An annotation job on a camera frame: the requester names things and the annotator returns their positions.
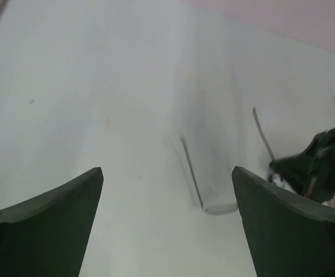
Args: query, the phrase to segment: pink surface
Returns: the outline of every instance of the pink surface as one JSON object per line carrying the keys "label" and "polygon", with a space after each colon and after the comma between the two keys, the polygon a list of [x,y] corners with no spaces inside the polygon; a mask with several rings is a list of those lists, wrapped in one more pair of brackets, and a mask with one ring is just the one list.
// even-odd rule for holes
{"label": "pink surface", "polygon": [[335,0],[180,0],[335,53]]}

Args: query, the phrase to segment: white surface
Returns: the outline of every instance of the white surface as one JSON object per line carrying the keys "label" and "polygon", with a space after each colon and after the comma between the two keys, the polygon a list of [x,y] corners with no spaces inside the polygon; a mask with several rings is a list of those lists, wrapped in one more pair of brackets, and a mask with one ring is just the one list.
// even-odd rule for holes
{"label": "white surface", "polygon": [[234,165],[264,174],[253,106],[280,157],[335,126],[334,94],[334,54],[173,0],[11,1],[0,208],[102,166],[81,276],[255,276],[239,213],[192,204],[171,144],[233,201]]}

